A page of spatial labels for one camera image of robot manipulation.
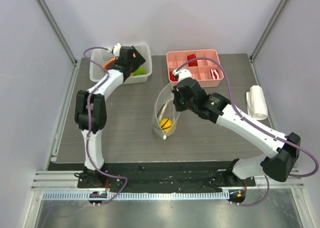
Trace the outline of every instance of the pink basket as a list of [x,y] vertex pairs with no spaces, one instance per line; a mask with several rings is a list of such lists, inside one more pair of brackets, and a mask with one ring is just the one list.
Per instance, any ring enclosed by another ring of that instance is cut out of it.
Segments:
[[[168,67],[169,81],[175,86],[178,82],[170,80],[170,72],[173,72],[183,63],[187,62],[187,56],[195,55],[196,57],[208,57],[219,62],[217,52],[214,49],[199,49],[199,50],[183,50],[183,51],[170,51],[166,54],[166,63]],[[202,88],[217,87],[221,80],[224,78],[224,74],[215,63],[209,60],[197,60],[198,66],[188,66],[184,68],[188,69],[192,78],[197,80]],[[212,75],[212,71],[216,70],[218,77],[215,78]]]

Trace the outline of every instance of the translucent plastic bag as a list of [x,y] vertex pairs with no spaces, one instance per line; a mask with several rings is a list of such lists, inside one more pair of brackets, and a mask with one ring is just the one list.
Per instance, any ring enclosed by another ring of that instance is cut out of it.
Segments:
[[177,120],[180,112],[176,111],[174,105],[174,94],[172,90],[173,85],[169,83],[160,92],[154,104],[154,111],[152,116],[152,128],[156,134],[162,139],[166,139],[176,131]]

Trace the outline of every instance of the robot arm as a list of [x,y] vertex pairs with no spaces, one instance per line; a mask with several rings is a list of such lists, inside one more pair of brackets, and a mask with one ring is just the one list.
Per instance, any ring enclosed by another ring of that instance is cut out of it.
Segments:
[[[105,161],[102,156],[102,130],[107,122],[106,100],[111,93],[120,86],[126,79],[135,72],[146,60],[139,54],[133,46],[121,46],[117,43],[112,53],[116,59],[108,68],[108,73],[95,86],[88,90],[80,90],[76,96],[75,104],[75,122],[84,139],[84,144],[88,141],[88,151],[91,159],[97,168],[103,170]],[[87,105],[87,99],[90,97],[90,107]],[[88,109],[91,110],[91,131],[89,132]],[[95,171],[91,164],[87,149],[85,150],[84,174],[100,174]]]
[[[285,182],[299,157],[299,150],[277,139],[264,134],[244,121],[232,107],[230,100],[218,93],[207,94],[199,83],[192,79],[190,71],[181,69],[174,71],[178,84],[174,87],[173,103],[177,111],[190,110],[201,119],[226,127],[257,146],[264,154],[249,159],[234,160],[230,171],[237,178],[268,175],[272,179]],[[243,111],[239,112],[259,128],[268,131],[275,137],[283,138],[299,145],[300,137],[294,133],[284,133],[270,129],[252,119]]]

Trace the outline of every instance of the white wall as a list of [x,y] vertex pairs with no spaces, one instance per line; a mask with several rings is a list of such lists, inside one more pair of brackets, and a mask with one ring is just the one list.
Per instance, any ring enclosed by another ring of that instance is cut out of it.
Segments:
[[251,54],[280,0],[46,0],[77,58],[147,42],[154,55],[213,48]]
[[[256,65],[272,120],[281,131],[301,136],[301,145],[320,160],[320,3],[291,0],[270,34]],[[314,163],[301,155],[301,173]],[[303,179],[319,219],[320,172]]]
[[0,0],[0,227],[21,227],[72,64],[35,0]]

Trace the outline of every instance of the paper towel roll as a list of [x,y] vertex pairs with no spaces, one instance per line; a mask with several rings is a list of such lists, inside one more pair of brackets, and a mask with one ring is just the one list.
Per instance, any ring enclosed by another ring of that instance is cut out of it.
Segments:
[[246,93],[246,103],[248,115],[255,120],[268,118],[268,108],[264,97],[264,92],[259,85],[253,85]]

